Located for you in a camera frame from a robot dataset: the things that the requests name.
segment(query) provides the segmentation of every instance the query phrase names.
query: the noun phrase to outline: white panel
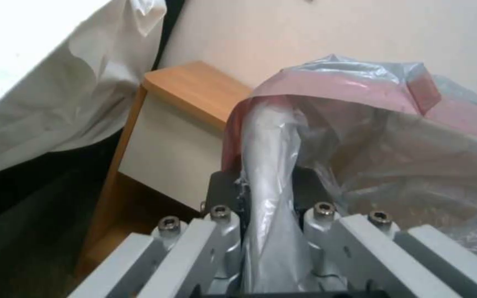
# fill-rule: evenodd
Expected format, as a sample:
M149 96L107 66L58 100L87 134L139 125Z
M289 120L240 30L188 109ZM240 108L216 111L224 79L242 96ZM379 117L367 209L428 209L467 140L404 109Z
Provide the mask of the white panel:
M149 94L119 171L198 210L221 152L221 132Z
M203 60L255 87L330 53L424 62L477 92L477 1L187 1L161 66Z

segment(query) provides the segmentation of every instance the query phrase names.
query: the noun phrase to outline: gray metal part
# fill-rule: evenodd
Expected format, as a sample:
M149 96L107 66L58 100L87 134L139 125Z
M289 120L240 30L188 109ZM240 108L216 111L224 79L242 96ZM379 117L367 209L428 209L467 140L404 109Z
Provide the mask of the gray metal part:
M459 297L362 215L333 223L320 247L356 290L376 283L394 297Z
M395 242L464 297L477 297L477 256L430 225L398 233Z
M206 293L223 256L220 228L193 219L138 297L189 297L197 285Z
M339 213L335 212L334 219L339 219ZM303 233L308 241L308 247L312 257L312 272L316 276L336 275L343 279L336 264L326 255L319 246L320 240L331 228L333 221L320 221L314 217L314 209L305 212L303 218Z
M231 294L238 291L240 287L240 273L233 275L229 279L213 279L208 295Z
M132 233L70 294L124 298L137 293L165 257L160 240Z
M159 233L159 229L157 227L155 227L152 230L151 236L163 241L163 245L165 246L166 251L170 251L170 249L172 249L172 247L176 244L178 239L180 239L180 237L185 232L185 230L187 230L187 223L180 221L180 233L177 236L172 236L172 237L161 236L161 234Z
M210 221L210 215L207 214L204 220ZM240 239L240 217L231 212L230 221L228 223L217 222L218 227L222 231L222 242L225 247L224 259L218 266L215 278L229 279L240 273L241 265L241 239Z

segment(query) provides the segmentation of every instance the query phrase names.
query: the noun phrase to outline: floor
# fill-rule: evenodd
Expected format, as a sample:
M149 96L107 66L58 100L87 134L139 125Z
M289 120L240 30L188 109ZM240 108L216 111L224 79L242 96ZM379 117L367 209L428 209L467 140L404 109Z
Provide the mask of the floor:
M0 252L0 297L66 297L104 173L71 173L37 220Z

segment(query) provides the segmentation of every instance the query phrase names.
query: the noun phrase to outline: wooden cabinet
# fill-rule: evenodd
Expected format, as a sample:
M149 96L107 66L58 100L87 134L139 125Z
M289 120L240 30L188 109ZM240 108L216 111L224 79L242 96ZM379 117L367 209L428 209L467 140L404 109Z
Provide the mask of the wooden cabinet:
M203 62L145 74L108 171L76 275L90 273L131 232L189 220L220 169L231 110L250 89Z

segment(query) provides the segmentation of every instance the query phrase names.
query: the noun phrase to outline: white wall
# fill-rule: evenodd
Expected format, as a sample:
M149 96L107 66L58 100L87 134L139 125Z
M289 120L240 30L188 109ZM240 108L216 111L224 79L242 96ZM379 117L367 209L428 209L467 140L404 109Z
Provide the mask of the white wall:
M188 0L161 66L200 59L255 87L330 53L422 61L477 92L477 0Z

